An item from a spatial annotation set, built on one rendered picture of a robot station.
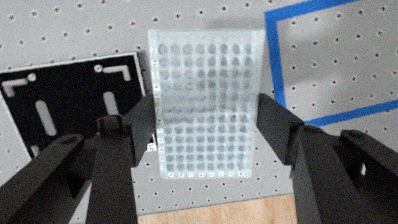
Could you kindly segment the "grey perforated base plate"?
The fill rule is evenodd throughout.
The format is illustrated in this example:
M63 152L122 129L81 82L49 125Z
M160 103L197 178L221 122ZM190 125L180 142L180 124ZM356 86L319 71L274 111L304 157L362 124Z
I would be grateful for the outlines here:
M265 12L312 0L0 0L0 69L140 52L148 29L264 28L260 93L276 101ZM316 120L398 100L398 0L363 0L278 22L287 109ZM332 124L398 153L398 109ZM0 186L30 162L0 94ZM251 178L169 179L158 150L131 168L138 216L294 195L256 128Z

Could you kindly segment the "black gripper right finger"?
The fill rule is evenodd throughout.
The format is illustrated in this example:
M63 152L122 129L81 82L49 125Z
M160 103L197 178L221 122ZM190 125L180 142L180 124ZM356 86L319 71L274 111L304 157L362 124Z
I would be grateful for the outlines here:
M397 152L359 130L329 135L265 93L256 128L291 166L297 224L398 224Z

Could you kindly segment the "black rectangular plate holder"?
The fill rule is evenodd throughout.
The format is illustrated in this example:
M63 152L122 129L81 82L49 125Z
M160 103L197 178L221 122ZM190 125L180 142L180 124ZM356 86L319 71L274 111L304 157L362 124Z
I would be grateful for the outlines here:
M140 52L0 70L0 94L30 160L56 139L98 133L148 94Z

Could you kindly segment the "blue tape outline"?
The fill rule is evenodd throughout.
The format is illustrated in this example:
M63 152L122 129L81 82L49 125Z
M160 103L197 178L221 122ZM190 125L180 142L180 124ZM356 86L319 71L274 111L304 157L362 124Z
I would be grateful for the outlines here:
M265 12L275 98L279 104L281 104L287 109L278 22L359 1L363 0L312 0L292 5L289 7ZM333 116L328 116L316 120L307 121L305 124L312 124L318 127L324 127L332 124L337 124L397 109L398 109L398 100L346 113L341 113Z

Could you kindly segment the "clear well plate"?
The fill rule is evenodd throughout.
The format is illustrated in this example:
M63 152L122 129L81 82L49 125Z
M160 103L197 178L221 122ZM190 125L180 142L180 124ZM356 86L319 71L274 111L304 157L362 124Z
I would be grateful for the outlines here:
M251 178L264 39L264 28L148 29L162 178Z

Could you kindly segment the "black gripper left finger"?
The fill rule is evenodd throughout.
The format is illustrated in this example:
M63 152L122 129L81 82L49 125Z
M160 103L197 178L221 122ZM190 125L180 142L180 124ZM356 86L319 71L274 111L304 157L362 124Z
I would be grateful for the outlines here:
M56 139L0 187L0 224L69 224L90 184L85 224L139 224L131 168L156 129L153 94L97 125L93 138Z

